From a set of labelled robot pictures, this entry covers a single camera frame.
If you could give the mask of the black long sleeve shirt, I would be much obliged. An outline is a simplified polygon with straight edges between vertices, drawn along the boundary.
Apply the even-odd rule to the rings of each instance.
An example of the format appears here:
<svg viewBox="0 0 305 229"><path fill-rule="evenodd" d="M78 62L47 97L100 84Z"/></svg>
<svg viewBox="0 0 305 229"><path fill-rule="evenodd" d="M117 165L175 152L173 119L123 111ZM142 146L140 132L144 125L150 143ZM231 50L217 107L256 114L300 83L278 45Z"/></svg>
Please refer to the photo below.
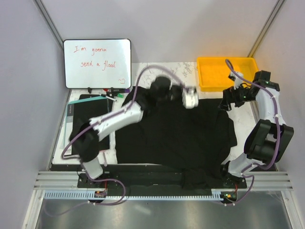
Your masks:
<svg viewBox="0 0 305 229"><path fill-rule="evenodd" d="M118 163L181 169L186 189L222 186L222 162L237 139L234 122L219 103L201 99L193 109L181 101L157 105L140 122L115 132Z"/></svg>

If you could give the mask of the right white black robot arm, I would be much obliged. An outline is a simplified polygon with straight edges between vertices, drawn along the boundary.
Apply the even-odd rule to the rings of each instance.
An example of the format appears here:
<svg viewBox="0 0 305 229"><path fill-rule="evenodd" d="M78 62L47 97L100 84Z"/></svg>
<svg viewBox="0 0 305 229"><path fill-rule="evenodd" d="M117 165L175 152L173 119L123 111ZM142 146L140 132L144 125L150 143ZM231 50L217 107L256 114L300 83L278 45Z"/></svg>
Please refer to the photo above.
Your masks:
<svg viewBox="0 0 305 229"><path fill-rule="evenodd" d="M243 173L255 167L268 170L281 159L294 135L294 129L286 125L281 115L280 86L270 80L270 72L256 72L249 87L243 86L247 80L240 72L231 71L228 77L234 85L223 90L219 108L231 111L231 105L240 107L255 101L259 120L245 141L244 152L228 162L227 171L218 176L219 184L225 188L235 183L235 176L242 177Z"/></svg>

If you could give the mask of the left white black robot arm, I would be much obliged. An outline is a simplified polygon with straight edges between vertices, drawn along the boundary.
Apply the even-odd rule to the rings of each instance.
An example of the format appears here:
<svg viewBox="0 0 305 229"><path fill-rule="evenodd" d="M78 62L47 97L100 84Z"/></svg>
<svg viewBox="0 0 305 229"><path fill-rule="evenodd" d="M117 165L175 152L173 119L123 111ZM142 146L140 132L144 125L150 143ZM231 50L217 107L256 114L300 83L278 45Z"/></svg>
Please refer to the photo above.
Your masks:
<svg viewBox="0 0 305 229"><path fill-rule="evenodd" d="M88 120L78 120L78 125L73 129L69 141L79 157L81 166L89 175L88 182L93 187L101 187L104 184L105 177L98 154L99 143L105 137L128 125L140 122L157 105L181 101L183 93L182 85L172 85L168 77L158 76L149 89L134 87L129 93L132 99L125 101L119 110Z"/></svg>

